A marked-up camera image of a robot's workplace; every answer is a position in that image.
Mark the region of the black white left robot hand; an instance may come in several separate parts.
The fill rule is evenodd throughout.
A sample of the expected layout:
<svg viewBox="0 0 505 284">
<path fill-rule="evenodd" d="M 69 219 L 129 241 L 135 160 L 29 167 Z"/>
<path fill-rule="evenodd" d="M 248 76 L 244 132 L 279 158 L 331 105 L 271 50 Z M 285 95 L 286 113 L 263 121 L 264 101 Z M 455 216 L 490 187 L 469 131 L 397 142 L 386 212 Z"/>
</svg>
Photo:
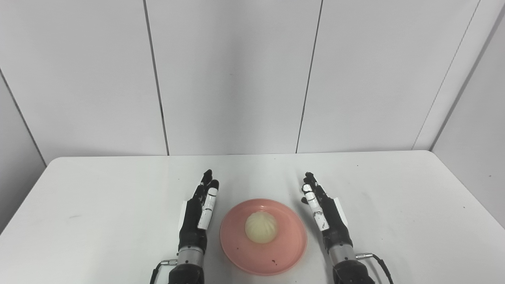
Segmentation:
<svg viewBox="0 0 505 284">
<path fill-rule="evenodd" d="M 193 197 L 186 201 L 184 218 L 179 230 L 178 249 L 198 248 L 207 250 L 207 230 L 213 216 L 213 209 L 219 192 L 219 181 L 208 169 L 195 189 Z"/>
</svg>

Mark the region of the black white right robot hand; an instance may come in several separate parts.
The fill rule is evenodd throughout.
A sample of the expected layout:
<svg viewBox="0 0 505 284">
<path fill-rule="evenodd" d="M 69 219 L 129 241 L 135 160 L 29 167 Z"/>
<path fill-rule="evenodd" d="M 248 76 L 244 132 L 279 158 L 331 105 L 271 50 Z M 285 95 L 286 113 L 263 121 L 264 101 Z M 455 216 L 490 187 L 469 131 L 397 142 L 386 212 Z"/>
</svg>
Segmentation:
<svg viewBox="0 0 505 284">
<path fill-rule="evenodd" d="M 302 202 L 310 207 L 314 221 L 321 231 L 325 250 L 334 246 L 353 247 L 348 227 L 344 224 L 335 200 L 317 182 L 312 172 L 306 172 L 301 191 Z"/>
</svg>

